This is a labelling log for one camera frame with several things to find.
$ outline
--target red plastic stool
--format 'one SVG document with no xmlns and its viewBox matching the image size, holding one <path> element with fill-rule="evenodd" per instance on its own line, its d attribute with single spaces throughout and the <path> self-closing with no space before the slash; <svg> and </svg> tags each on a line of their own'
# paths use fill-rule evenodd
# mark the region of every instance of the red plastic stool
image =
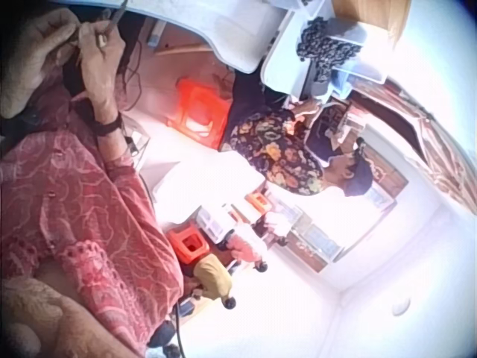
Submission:
<svg viewBox="0 0 477 358">
<path fill-rule="evenodd" d="M 194 224 L 179 232 L 170 230 L 166 236 L 179 261 L 186 265 L 210 252 L 209 244 Z"/>
<path fill-rule="evenodd" d="M 253 205 L 253 207 L 262 215 L 265 215 L 272 209 L 271 202 L 260 192 L 253 192 L 245 196 L 245 200 Z"/>
<path fill-rule="evenodd" d="M 173 127 L 196 142 L 217 149 L 227 124 L 230 103 L 219 98 L 213 88 L 182 78 L 177 83 L 179 110 Z"/>
</svg>

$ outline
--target white wall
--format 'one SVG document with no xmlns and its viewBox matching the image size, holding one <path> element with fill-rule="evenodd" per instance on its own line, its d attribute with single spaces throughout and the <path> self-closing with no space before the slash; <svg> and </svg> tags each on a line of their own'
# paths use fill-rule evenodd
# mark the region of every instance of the white wall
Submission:
<svg viewBox="0 0 477 358">
<path fill-rule="evenodd" d="M 456 0 L 412 0 L 390 77 L 476 160 L 476 25 Z"/>
<path fill-rule="evenodd" d="M 293 254 L 274 248 L 264 274 L 234 279 L 237 307 L 215 302 L 182 327 L 188 358 L 317 357 L 338 294 Z"/>
<path fill-rule="evenodd" d="M 324 280 L 339 290 L 358 283 L 392 258 L 423 227 L 441 203 L 435 189 L 392 144 L 369 126 L 362 135 L 409 183 L 397 196 L 397 206 L 372 234 L 320 273 Z"/>
<path fill-rule="evenodd" d="M 476 349 L 475 222 L 442 206 L 388 264 L 343 296 L 320 358 L 471 357 Z M 391 306 L 411 298 L 408 312 Z"/>
</svg>

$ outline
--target black watch strap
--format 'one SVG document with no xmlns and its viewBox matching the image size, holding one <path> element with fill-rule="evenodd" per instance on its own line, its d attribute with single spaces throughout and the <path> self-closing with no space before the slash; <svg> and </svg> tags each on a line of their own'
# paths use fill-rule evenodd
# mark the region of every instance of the black watch strap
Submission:
<svg viewBox="0 0 477 358">
<path fill-rule="evenodd" d="M 107 125 L 102 125 L 99 122 L 92 123 L 92 130 L 97 136 L 107 136 L 109 133 L 114 132 L 116 129 L 122 128 L 122 116 L 118 112 L 118 117 L 114 122 L 108 123 Z"/>
</svg>

